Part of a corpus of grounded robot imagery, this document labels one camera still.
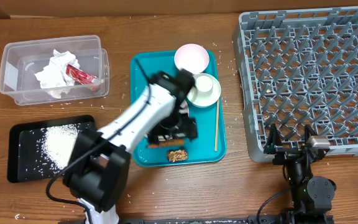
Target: wooden stick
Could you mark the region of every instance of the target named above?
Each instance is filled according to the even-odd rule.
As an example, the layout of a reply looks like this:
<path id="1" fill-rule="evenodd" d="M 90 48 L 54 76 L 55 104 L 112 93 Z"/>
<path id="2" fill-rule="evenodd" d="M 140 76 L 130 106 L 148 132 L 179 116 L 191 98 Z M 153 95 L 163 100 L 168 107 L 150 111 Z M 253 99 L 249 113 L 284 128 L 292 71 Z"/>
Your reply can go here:
<path id="1" fill-rule="evenodd" d="M 218 135 L 219 135 L 219 100 L 216 103 L 216 130 L 215 130 L 215 152 L 218 151 Z"/>

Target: wooden table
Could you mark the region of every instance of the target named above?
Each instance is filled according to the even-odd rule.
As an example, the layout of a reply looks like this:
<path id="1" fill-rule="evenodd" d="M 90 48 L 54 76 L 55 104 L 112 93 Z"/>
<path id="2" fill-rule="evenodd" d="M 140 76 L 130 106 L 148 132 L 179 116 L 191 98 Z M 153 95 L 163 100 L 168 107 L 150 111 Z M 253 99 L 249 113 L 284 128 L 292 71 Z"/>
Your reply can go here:
<path id="1" fill-rule="evenodd" d="M 107 98 L 77 100 L 64 106 L 17 106 L 12 98 L 0 94 L 0 223 L 83 218 L 81 208 L 46 197 L 47 180 L 7 181 L 8 135 L 13 125 L 90 114 L 102 127 L 129 106 L 129 62 L 134 55 L 175 50 L 187 43 L 201 44 L 220 58 L 227 154 L 218 163 L 195 166 L 144 169 L 133 162 L 118 214 L 144 219 L 246 217 L 255 215 L 267 198 L 287 188 L 281 167 L 253 162 L 247 153 L 241 82 L 235 73 L 231 39 L 237 22 L 238 14 L 0 20 L 0 63 L 4 46 L 10 42 L 96 34 L 108 52 L 111 67 Z M 312 169 L 315 175 L 337 184 L 331 212 L 336 223 L 358 223 L 358 157 L 327 157 Z M 73 198 L 61 182 L 52 193 Z M 262 214 L 276 214 L 289 206 L 290 196 L 283 196 L 268 204 Z"/>

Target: white bowl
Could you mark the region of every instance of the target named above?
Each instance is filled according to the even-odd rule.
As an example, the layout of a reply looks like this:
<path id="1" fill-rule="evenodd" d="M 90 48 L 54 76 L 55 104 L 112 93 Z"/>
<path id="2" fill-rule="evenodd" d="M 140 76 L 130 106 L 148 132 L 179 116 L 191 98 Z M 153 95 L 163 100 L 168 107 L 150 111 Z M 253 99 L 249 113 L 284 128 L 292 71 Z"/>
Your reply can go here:
<path id="1" fill-rule="evenodd" d="M 203 72 L 209 64 L 208 52 L 200 45 L 186 44 L 181 46 L 174 57 L 176 67 L 193 74 Z"/>
<path id="2" fill-rule="evenodd" d="M 187 94 L 190 103 L 199 108 L 213 105 L 221 97 L 221 85 L 212 75 L 200 73 L 194 75 L 196 87 Z"/>

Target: teal tray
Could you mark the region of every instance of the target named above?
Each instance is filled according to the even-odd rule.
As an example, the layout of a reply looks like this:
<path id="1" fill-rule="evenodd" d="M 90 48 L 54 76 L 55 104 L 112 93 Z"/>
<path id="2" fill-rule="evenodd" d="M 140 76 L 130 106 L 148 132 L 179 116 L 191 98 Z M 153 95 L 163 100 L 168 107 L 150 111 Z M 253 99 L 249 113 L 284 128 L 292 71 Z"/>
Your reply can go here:
<path id="1" fill-rule="evenodd" d="M 218 79 L 218 71 L 216 70 L 215 56 L 208 51 L 209 65 L 204 71 Z M 174 75 L 178 71 L 173 56 L 175 51 L 152 52 L 136 55 L 131 61 L 131 103 L 142 94 L 146 80 L 141 74 L 139 67 L 135 63 L 137 58 L 144 68 L 147 75 L 151 75 L 159 70 Z M 207 108 L 197 108 L 188 101 L 189 114 L 191 118 L 196 118 L 198 138 L 185 141 L 185 149 L 189 158 L 186 161 L 171 163 L 167 159 L 169 150 L 178 147 L 164 147 L 158 149 L 147 149 L 147 139 L 143 138 L 133 152 L 135 162 L 142 167 L 161 167 L 161 166 L 177 166 L 185 164 L 198 164 L 204 162 L 220 161 L 226 154 L 226 135 L 224 133 L 224 121 L 222 103 L 219 101 L 219 136 L 218 151 L 215 152 L 215 129 L 216 129 L 216 104 Z"/>

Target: white tissue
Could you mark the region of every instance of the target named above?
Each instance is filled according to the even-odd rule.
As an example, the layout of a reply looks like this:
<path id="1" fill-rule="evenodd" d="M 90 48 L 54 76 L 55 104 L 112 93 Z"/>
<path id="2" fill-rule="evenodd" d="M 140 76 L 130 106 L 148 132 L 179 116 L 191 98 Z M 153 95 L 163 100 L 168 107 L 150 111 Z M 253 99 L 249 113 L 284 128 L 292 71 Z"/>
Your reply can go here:
<path id="1" fill-rule="evenodd" d="M 80 64 L 70 52 L 60 53 L 53 50 L 53 57 L 50 58 L 49 64 L 44 67 L 42 72 L 35 74 L 40 82 L 41 88 L 55 88 L 63 86 L 73 86 L 74 79 L 66 74 L 67 65 L 80 69 Z M 48 94 L 54 98 L 60 99 L 63 92 L 68 93 L 70 90 L 50 90 Z"/>

